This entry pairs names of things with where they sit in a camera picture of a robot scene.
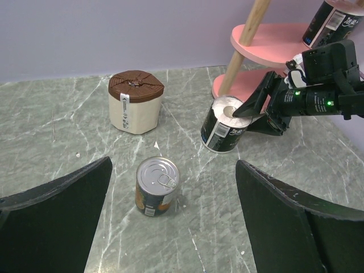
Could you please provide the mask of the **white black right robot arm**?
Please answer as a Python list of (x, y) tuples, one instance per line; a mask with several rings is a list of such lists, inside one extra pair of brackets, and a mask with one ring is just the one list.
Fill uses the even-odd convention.
[(350, 39), (302, 53), (304, 87), (287, 84), (269, 71), (252, 95), (233, 116), (252, 118), (248, 131), (282, 135), (292, 117), (342, 115), (363, 117), (363, 81), (360, 79), (355, 44)]

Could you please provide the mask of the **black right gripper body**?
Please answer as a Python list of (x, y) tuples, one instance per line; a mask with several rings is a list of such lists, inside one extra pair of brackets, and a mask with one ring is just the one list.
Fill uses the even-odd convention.
[(263, 94), (269, 98), (264, 109), (263, 133), (281, 136), (289, 128), (291, 115), (286, 113), (286, 103), (293, 100), (293, 89), (284, 82), (284, 78), (274, 71), (268, 71), (263, 78)]

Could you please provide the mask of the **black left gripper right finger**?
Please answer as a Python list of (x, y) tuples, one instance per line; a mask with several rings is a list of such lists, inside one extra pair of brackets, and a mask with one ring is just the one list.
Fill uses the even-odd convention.
[(363, 272), (363, 211), (239, 160), (235, 179), (258, 272)]

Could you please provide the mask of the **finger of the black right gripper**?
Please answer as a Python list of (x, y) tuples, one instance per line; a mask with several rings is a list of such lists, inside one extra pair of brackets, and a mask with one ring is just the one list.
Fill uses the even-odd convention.
[(260, 115), (263, 105), (274, 88), (275, 72), (269, 71), (262, 78), (252, 95), (237, 110), (233, 117), (257, 117)]
[(269, 117), (266, 115), (263, 115), (256, 119), (254, 122), (252, 122), (248, 126), (247, 131), (272, 136), (282, 135), (282, 131), (280, 130), (280, 128), (276, 127), (272, 120), (269, 119)]

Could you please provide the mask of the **black paper roll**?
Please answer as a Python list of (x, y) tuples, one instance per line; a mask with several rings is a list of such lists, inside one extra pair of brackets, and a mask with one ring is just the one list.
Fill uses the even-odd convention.
[(201, 127), (201, 140), (206, 148), (220, 154), (234, 149), (252, 122), (251, 117), (233, 117), (242, 104), (233, 96), (222, 96), (213, 101)]
[(325, 0), (302, 36), (309, 48), (347, 39), (363, 21), (363, 7), (350, 1)]

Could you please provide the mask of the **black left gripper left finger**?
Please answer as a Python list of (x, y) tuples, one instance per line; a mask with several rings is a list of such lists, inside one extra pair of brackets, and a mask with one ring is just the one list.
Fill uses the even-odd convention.
[(106, 156), (1, 198), (1, 272), (84, 272), (112, 170)]

